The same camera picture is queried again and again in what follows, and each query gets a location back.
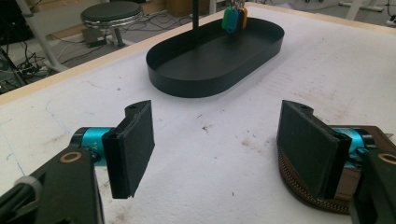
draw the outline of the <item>black pole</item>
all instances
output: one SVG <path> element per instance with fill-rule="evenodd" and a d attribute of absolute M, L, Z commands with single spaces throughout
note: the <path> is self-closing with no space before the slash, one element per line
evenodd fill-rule
<path fill-rule="evenodd" d="M 192 0 L 192 30 L 198 29 L 199 0 Z"/>
<path fill-rule="evenodd" d="M 198 44 L 198 20 L 199 20 L 199 0 L 192 0 L 192 34 L 194 35 L 195 44 Z"/>

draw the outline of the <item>blue object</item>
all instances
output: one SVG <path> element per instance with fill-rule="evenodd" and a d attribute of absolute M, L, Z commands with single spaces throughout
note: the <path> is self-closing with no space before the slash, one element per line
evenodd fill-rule
<path fill-rule="evenodd" d="M 361 135 L 356 132 L 356 130 L 351 128 L 333 128 L 338 133 L 346 134 L 348 137 L 352 139 L 350 147 L 349 147 L 349 161 L 346 161 L 346 168 L 360 168 L 360 163 L 362 162 L 362 158 L 368 149 L 365 148 L 364 141 L 361 138 Z"/>
<path fill-rule="evenodd" d="M 105 149 L 103 148 L 102 136 L 108 133 L 111 128 L 89 128 L 82 137 L 81 147 L 87 147 L 94 152 L 93 155 L 99 158 L 95 163 L 97 166 L 106 166 Z"/>
<path fill-rule="evenodd" d="M 224 11 L 221 27 L 230 34 L 235 32 L 238 24 L 238 16 L 239 13 L 235 8 L 227 7 Z"/>

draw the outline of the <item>black stool seat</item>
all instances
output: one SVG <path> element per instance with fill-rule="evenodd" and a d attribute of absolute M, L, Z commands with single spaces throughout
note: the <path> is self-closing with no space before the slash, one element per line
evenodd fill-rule
<path fill-rule="evenodd" d="M 88 7 L 80 16 L 87 27 L 107 29 L 134 22 L 143 16 L 143 11 L 137 3 L 119 1 Z"/>

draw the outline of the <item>black oval tray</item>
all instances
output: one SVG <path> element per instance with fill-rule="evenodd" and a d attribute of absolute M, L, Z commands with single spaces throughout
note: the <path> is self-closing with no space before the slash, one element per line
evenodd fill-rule
<path fill-rule="evenodd" d="M 269 21 L 247 18 L 245 30 L 228 34 L 221 21 L 176 35 L 147 54 L 151 83 L 170 95 L 196 98 L 226 91 L 277 55 L 285 34 Z"/>

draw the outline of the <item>white table surface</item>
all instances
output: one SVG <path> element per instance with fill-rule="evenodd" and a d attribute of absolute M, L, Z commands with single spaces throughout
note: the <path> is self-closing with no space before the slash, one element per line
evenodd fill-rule
<path fill-rule="evenodd" d="M 114 127 L 125 106 L 151 100 L 156 147 L 135 197 L 113 200 L 106 169 L 96 169 L 106 223 L 350 223 L 300 203 L 282 183 L 281 101 L 309 105 L 328 124 L 396 133 L 396 35 L 250 6 L 249 17 L 285 30 L 282 49 L 218 95 L 184 99 L 155 89 L 148 44 L 0 96 L 0 193 L 68 146 L 78 128 Z"/>

